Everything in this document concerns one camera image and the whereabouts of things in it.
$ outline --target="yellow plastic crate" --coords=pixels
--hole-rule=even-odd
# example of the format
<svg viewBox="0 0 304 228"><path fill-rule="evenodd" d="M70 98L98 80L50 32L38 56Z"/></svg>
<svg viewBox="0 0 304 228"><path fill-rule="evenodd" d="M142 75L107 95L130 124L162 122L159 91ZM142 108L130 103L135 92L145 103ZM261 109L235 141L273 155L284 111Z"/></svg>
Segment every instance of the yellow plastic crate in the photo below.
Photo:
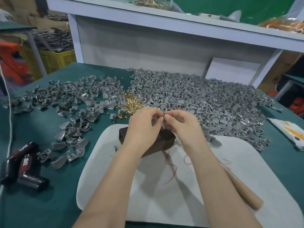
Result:
<svg viewBox="0 0 304 228"><path fill-rule="evenodd" d="M35 80L41 78L42 73L39 70L33 50L24 45L20 45L19 51L20 55L25 59L29 70L32 72L33 78ZM77 62L74 50L62 53L53 53L45 50L39 50L39 53L47 74L55 72L56 70L63 68L72 62Z"/></svg>

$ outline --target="hand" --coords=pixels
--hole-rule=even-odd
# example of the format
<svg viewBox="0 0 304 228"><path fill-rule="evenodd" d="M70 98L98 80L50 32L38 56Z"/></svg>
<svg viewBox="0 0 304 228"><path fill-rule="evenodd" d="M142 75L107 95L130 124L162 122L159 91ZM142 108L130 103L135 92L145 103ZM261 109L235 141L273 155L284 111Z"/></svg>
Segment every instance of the hand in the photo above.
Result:
<svg viewBox="0 0 304 228"><path fill-rule="evenodd" d="M177 134L187 154L207 143L196 116L183 110L171 110L164 114L166 129Z"/></svg>
<svg viewBox="0 0 304 228"><path fill-rule="evenodd" d="M129 120L127 134L123 143L143 155L155 142L164 121L164 114L156 107L146 106L136 111ZM152 126L152 118L157 118Z"/></svg>

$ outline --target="fingernail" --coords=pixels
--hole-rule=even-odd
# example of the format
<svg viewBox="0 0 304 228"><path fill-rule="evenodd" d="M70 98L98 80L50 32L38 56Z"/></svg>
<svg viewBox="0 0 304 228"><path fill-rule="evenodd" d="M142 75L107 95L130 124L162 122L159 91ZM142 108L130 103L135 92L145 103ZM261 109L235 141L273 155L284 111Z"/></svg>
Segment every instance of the fingernail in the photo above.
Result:
<svg viewBox="0 0 304 228"><path fill-rule="evenodd" d="M168 114L165 114L165 115L164 115L165 120L169 119L170 117L171 117L171 116L168 115Z"/></svg>

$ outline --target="white shelf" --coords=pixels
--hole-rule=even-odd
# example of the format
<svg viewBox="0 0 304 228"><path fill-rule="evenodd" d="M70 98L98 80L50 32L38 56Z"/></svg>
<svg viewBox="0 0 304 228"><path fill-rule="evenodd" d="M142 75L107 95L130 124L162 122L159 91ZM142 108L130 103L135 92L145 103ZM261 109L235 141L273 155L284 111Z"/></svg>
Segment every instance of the white shelf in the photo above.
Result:
<svg viewBox="0 0 304 228"><path fill-rule="evenodd" d="M47 0L51 10L223 40L304 52L304 35L109 0Z"/></svg>

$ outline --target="brown wooden block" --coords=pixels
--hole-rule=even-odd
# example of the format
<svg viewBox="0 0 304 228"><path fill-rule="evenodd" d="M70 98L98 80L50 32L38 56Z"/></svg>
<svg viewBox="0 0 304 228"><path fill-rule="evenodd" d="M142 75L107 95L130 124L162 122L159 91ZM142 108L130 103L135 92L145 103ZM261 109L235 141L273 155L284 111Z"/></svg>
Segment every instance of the brown wooden block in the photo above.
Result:
<svg viewBox="0 0 304 228"><path fill-rule="evenodd" d="M121 128L119 130L119 141L123 144L126 134L127 134L128 127ZM156 153L161 150L170 149L174 145L176 137L170 130L161 130L156 138L154 144L143 154L142 157L147 155Z"/></svg>

